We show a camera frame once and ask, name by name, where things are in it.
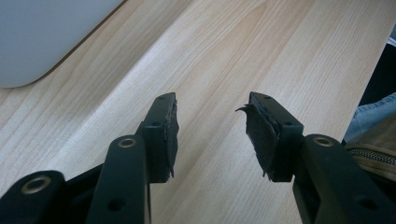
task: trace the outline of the wooden desk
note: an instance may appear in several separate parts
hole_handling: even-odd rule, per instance
[[[174,91],[176,178],[154,185],[154,223],[299,223],[234,112],[274,96],[304,133],[341,140],[395,23],[394,1],[129,1],[51,74],[0,90],[0,193],[53,169],[67,179],[134,133]]]

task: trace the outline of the light wood surface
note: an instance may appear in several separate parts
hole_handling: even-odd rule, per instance
[[[258,91],[342,139],[396,20],[395,1],[128,1],[48,76],[0,90],[0,193],[39,170],[67,179],[134,133],[174,91],[176,177],[153,185],[154,223],[300,223],[234,112]]]

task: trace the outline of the blue jeans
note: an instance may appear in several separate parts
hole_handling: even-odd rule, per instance
[[[396,114],[396,92],[376,103],[359,106],[346,130],[344,140],[349,142],[393,114]]]

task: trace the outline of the zipper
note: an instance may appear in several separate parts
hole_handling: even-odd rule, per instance
[[[391,156],[385,156],[379,153],[375,153],[372,151],[361,150],[361,149],[352,149],[349,151],[351,156],[361,156],[374,161],[381,161],[387,164],[396,165],[396,158]]]

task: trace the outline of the round metal washer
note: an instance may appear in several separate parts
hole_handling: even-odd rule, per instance
[[[314,142],[323,147],[332,147],[333,145],[332,141],[324,137],[316,137],[314,138]]]
[[[134,138],[124,138],[119,141],[119,147],[132,147],[136,145],[137,141]]]
[[[35,182],[41,181],[37,186],[32,186]],[[34,194],[39,192],[40,190],[46,188],[50,184],[50,178],[46,175],[40,175],[29,180],[26,184],[23,185],[21,192],[23,194]]]

